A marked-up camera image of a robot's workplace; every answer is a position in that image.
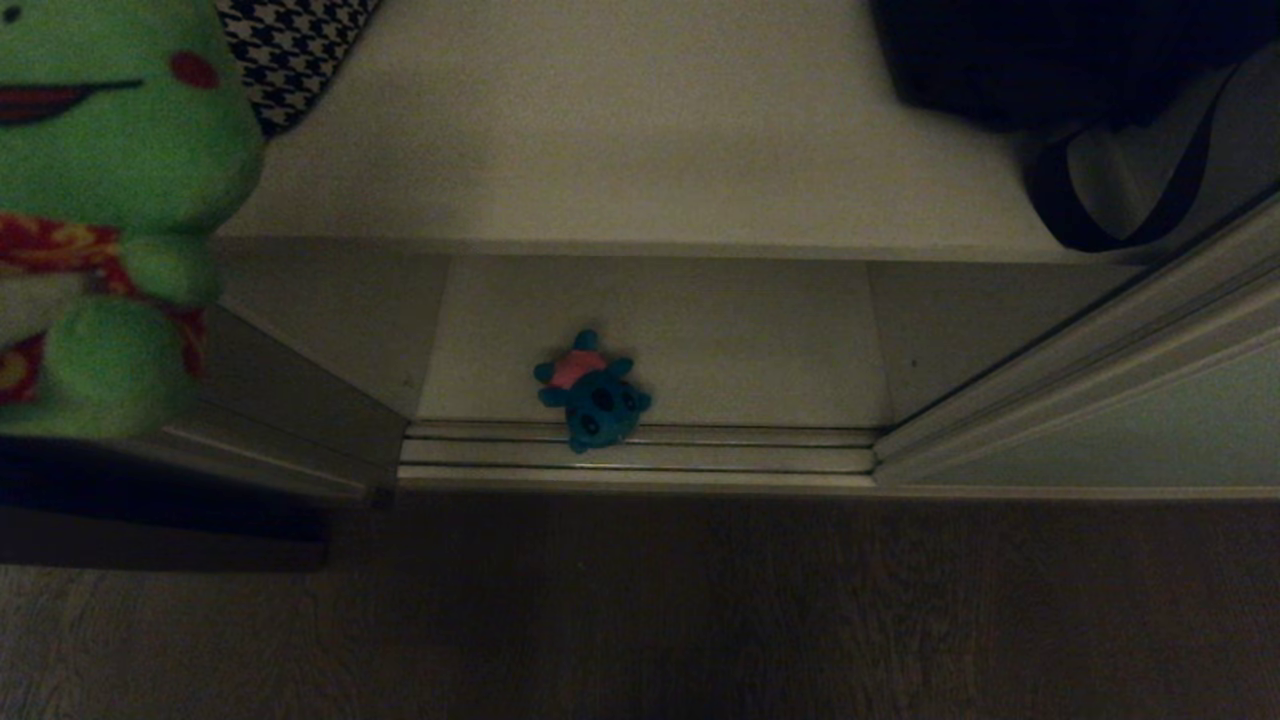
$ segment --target pink turtle shell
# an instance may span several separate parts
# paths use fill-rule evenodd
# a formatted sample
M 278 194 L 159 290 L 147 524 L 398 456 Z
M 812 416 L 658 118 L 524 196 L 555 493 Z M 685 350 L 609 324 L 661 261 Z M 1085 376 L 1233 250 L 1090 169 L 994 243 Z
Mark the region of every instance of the pink turtle shell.
M 570 350 L 556 361 L 556 374 L 552 375 L 550 382 L 547 384 L 549 387 L 570 389 L 577 380 L 582 379 L 582 375 L 604 370 L 608 366 L 609 364 L 604 361 L 604 356 L 595 350 Z

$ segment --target wooden floor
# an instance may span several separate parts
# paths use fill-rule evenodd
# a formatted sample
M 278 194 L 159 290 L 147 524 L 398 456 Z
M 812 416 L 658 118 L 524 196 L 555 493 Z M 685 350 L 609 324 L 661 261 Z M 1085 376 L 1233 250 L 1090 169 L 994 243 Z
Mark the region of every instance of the wooden floor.
M 439 497 L 0 569 L 4 719 L 1277 717 L 1280 507 Z

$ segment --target white cabinet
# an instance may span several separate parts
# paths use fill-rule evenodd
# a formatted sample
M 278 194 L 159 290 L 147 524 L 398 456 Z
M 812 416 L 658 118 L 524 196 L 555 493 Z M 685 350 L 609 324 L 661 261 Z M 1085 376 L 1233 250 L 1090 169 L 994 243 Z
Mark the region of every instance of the white cabinet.
M 908 492 L 1275 260 L 1272 208 L 1235 270 L 1129 287 L 1158 251 L 1061 249 L 1019 141 L 900 105 L 864 3 L 387 3 L 223 229 L 225 302 L 417 421 L 406 486 Z M 577 457 L 531 368 L 584 327 L 657 402 Z

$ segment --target stuffed animal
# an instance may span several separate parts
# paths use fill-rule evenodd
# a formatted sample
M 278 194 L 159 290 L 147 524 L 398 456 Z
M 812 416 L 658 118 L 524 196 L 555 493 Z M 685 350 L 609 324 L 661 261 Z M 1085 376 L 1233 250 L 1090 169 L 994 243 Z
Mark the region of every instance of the stuffed animal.
M 622 380 L 635 365 L 628 357 L 607 361 L 599 352 L 595 331 L 582 331 L 573 350 L 554 363 L 543 363 L 534 377 L 547 384 L 539 400 L 563 407 L 568 446 L 573 452 L 608 447 L 626 439 L 653 398 Z
M 147 432 L 195 397 L 261 131 L 211 0 L 3 5 L 0 434 Z

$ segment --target black bag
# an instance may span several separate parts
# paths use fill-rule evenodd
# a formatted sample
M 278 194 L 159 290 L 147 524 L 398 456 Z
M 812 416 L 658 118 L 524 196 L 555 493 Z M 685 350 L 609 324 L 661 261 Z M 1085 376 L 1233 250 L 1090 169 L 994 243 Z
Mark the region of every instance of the black bag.
M 1190 210 L 1222 87 L 1155 210 L 1128 237 L 1093 220 L 1068 150 L 1098 122 L 1146 126 L 1196 74 L 1242 63 L 1280 37 L 1280 0 L 876 0 L 899 96 L 992 129 L 1083 128 L 1028 170 L 1032 204 L 1068 247 L 1101 252 L 1153 242 Z

